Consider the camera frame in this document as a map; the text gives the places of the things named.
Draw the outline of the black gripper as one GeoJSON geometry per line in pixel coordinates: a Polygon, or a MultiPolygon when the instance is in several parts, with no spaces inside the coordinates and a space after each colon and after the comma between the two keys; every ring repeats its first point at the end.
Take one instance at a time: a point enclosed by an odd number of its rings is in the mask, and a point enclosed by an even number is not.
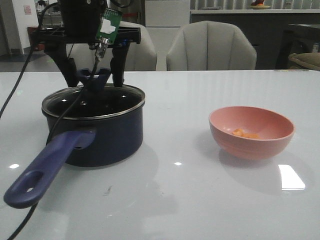
{"type": "MultiPolygon", "coordinates": [[[[35,42],[44,44],[44,52],[47,54],[62,73],[68,87],[76,87],[76,64],[73,58],[68,58],[66,44],[85,43],[93,45],[100,42],[96,39],[102,14],[109,8],[106,0],[58,0],[46,5],[39,12],[38,26],[33,33],[35,42]],[[51,29],[43,26],[46,13],[50,9],[57,8],[62,18],[62,26],[54,26],[51,29]]],[[[122,42],[141,42],[141,31],[138,27],[122,27],[116,35],[114,44],[122,42]]],[[[112,49],[110,70],[115,87],[122,87],[124,83],[124,71],[130,45],[117,46],[112,49]]]]}

